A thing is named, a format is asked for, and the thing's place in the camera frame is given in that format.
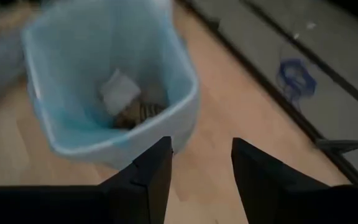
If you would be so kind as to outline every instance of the hardwood floor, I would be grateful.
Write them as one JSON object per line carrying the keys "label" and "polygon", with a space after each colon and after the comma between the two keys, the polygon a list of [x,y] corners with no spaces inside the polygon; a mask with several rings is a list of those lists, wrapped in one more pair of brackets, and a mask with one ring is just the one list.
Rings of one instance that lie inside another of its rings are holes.
{"label": "hardwood floor", "polygon": [[[175,6],[175,24],[200,76],[201,109],[173,160],[166,223],[247,223],[232,173],[233,137],[329,185],[349,183],[191,14]],[[25,80],[0,99],[0,185],[98,184],[115,173],[50,152]]]}

